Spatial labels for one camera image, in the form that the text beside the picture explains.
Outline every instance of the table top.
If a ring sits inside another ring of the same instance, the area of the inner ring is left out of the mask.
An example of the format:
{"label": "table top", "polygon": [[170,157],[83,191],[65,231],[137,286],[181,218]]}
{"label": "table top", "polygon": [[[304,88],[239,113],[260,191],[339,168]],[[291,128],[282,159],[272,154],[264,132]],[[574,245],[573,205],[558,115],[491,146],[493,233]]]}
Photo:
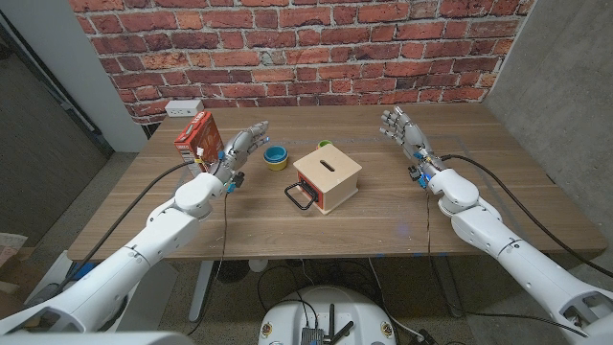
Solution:
{"label": "table top", "polygon": [[[554,184],[505,128],[480,104],[408,104],[401,106],[420,126],[438,155],[467,155],[498,175],[531,212],[578,251],[600,251],[606,240],[577,206]],[[379,133],[380,116],[392,106],[317,106],[212,109],[224,143],[239,130],[270,122],[268,145],[289,152],[287,168],[267,169],[258,149],[242,167],[245,181],[227,199],[224,260],[418,256],[427,252],[426,192],[412,182],[411,162],[402,149]],[[189,118],[168,118],[155,131],[102,206],[68,251],[81,260],[125,207],[158,174],[181,163],[172,142]],[[328,139],[362,166],[359,192],[327,216],[317,209],[299,210],[284,188],[297,181],[292,163]],[[445,164],[472,181],[496,207],[503,221],[523,239],[545,252],[562,249],[542,233],[494,181],[467,162]],[[192,179],[187,168],[154,186],[94,256],[107,258],[145,226],[153,208]],[[450,219],[431,195],[431,251],[440,255],[483,254],[454,233]],[[174,260],[218,260],[224,236],[223,199],[212,201],[213,214],[188,245],[168,256]]]}

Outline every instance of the blue bowl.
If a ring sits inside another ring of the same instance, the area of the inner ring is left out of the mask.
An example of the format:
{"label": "blue bowl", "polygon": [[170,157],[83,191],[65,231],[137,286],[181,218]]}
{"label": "blue bowl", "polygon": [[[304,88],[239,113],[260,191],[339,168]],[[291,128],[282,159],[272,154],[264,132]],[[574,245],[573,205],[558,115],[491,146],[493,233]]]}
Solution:
{"label": "blue bowl", "polygon": [[285,158],[287,158],[287,150],[284,147],[274,146],[264,152],[264,159],[268,163],[283,162]]}

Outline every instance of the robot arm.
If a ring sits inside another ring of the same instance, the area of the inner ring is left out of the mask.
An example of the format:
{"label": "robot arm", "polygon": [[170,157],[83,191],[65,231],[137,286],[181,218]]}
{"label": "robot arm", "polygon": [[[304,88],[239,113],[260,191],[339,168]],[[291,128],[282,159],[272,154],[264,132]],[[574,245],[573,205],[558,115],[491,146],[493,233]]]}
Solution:
{"label": "robot arm", "polygon": [[213,211],[209,201],[240,186],[244,174],[237,170],[250,153],[268,142],[263,137],[267,129],[268,123],[262,122],[241,131],[219,155],[213,173],[203,172],[181,186],[149,215],[145,229],[73,286],[1,320],[0,334],[96,332],[112,322],[124,297],[148,270],[196,236],[199,222]]}
{"label": "robot arm", "polygon": [[381,119],[389,129],[380,131],[395,139],[410,159],[417,159],[418,166],[409,169],[411,177],[433,194],[443,194],[439,208],[462,240],[497,260],[554,321],[588,336],[561,329],[569,342],[610,340],[612,292],[585,284],[513,233],[498,211],[479,197],[477,187],[434,154],[399,107],[394,113],[384,112]]}

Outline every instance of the gray wall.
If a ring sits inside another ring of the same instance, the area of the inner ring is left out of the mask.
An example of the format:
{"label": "gray wall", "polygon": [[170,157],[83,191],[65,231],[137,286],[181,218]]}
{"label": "gray wall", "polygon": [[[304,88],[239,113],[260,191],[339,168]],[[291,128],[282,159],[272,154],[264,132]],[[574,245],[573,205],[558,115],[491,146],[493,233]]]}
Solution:
{"label": "gray wall", "polygon": [[145,145],[145,133],[130,119],[67,0],[2,0],[0,9],[115,151]]}

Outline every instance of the electrical cord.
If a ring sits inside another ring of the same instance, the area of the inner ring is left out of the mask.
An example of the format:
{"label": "electrical cord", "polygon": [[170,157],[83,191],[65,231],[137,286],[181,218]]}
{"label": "electrical cord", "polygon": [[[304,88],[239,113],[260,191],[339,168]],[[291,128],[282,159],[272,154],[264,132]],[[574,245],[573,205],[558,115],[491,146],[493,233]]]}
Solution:
{"label": "electrical cord", "polygon": [[432,274],[434,275],[435,278],[435,283],[437,285],[437,288],[439,290],[439,294],[441,295],[441,297],[443,298],[444,302],[450,307],[453,308],[456,311],[461,311],[464,314],[469,314],[469,315],[476,315],[476,316],[486,316],[486,317],[508,317],[508,318],[523,318],[523,319],[530,319],[530,320],[535,320],[535,321],[540,321],[540,322],[544,322],[550,325],[554,325],[557,327],[560,327],[564,330],[570,331],[574,334],[578,334],[581,335],[582,337],[587,337],[587,335],[585,333],[582,333],[580,331],[577,331],[571,327],[568,327],[566,325],[562,325],[560,323],[557,323],[556,321],[552,321],[543,317],[538,317],[538,316],[531,316],[531,315],[518,315],[518,314],[510,314],[510,313],[490,313],[490,312],[476,312],[476,311],[468,311],[465,310],[462,307],[458,307],[455,306],[454,304],[452,304],[451,302],[449,302],[449,300],[447,300],[447,297],[444,295],[443,292],[443,287],[441,286],[441,276],[439,274],[439,270],[436,268],[436,266],[434,265],[434,261],[432,260],[432,253],[431,253],[431,241],[430,241],[430,194],[428,194],[426,192],[426,214],[427,214],[427,222],[426,222],[426,231],[428,234],[428,261],[430,263],[430,269],[432,270]]}
{"label": "electrical cord", "polygon": [[462,155],[459,154],[447,154],[441,157],[442,161],[445,161],[447,159],[451,159],[451,158],[458,158],[458,159],[462,159],[472,165],[475,165],[476,167],[478,167],[479,169],[481,169],[482,171],[484,171],[485,173],[487,173],[489,176],[491,176],[491,178],[493,178],[498,185],[511,197],[511,199],[515,202],[515,204],[517,204],[517,206],[519,206],[519,208],[526,214],[526,216],[528,216],[528,218],[530,218],[530,220],[536,224],[536,226],[538,226],[547,236],[549,236],[552,240],[554,240],[554,242],[556,242],[559,246],[561,246],[562,248],[564,248],[564,250],[566,250],[569,254],[571,254],[572,256],[574,256],[577,260],[581,261],[582,263],[589,265],[590,267],[598,270],[600,273],[613,278],[613,272],[611,272],[610,270],[594,264],[592,262],[590,262],[589,260],[583,258],[578,252],[576,252],[575,250],[573,250],[571,247],[569,247],[568,245],[566,245],[566,243],[564,243],[562,240],[560,240],[559,238],[556,237],[556,235],[552,234],[549,229],[547,229],[547,227],[545,227],[545,225],[543,225],[540,221],[538,221],[538,219],[536,219],[535,216],[533,216],[533,214],[528,211],[528,209],[526,208],[526,206],[524,206],[524,204],[521,203],[521,201],[519,201],[519,199],[509,190],[509,188],[507,188],[507,186],[500,180],[500,178],[498,178],[498,176],[496,176],[493,172],[491,172],[488,168],[484,167],[483,165],[477,163],[476,161],[468,158],[468,157],[464,157]]}
{"label": "electrical cord", "polygon": [[[226,255],[226,238],[228,234],[228,194],[223,198],[223,247],[221,248],[221,260],[219,260],[219,266],[217,267],[217,273],[215,274],[215,278],[213,278],[213,282],[211,283],[211,294],[213,294],[213,287],[217,282],[217,276],[219,275],[219,271],[221,270],[221,264],[223,263],[223,257]],[[202,320],[204,320],[204,315],[206,314],[206,309],[202,312],[202,316],[200,316],[200,320],[192,328],[191,331],[187,333],[187,336],[192,335],[198,327],[202,324]]]}
{"label": "electrical cord", "polygon": [[64,278],[64,280],[57,286],[56,290],[53,293],[53,296],[57,296],[59,293],[61,293],[64,290],[64,288],[66,288],[66,285],[68,283],[70,283],[70,281],[72,281],[73,278],[75,278],[75,276],[77,275],[77,273],[79,273],[79,271],[83,268],[83,266],[85,264],[87,264],[91,260],[91,258],[94,256],[94,254],[96,254],[96,252],[102,247],[102,245],[106,242],[106,240],[111,236],[113,231],[115,231],[117,226],[119,226],[119,224],[122,222],[122,220],[124,220],[125,216],[127,216],[127,214],[130,211],[132,211],[134,206],[136,206],[136,204],[143,198],[143,196],[145,196],[145,194],[156,183],[158,183],[162,178],[164,178],[169,173],[172,173],[172,172],[174,172],[174,171],[176,171],[176,170],[178,170],[178,169],[180,169],[182,167],[188,166],[191,163],[193,163],[192,160],[187,161],[187,162],[183,162],[181,164],[177,164],[176,166],[168,169],[165,172],[162,172],[159,176],[155,177],[155,179],[153,181],[151,181],[144,188],[144,190],[134,199],[134,201],[132,201],[132,203],[129,206],[127,206],[127,208],[124,210],[124,212],[117,218],[117,220],[115,220],[113,225],[111,225],[111,227],[108,230],[106,230],[106,233],[102,236],[102,238],[98,241],[98,243],[96,243],[96,245],[94,245],[94,247],[89,251],[89,253],[87,253],[85,258],[79,263],[79,265],[76,266],[75,269],[73,269],[73,271],[70,274],[68,274],[66,276],[66,278]]}

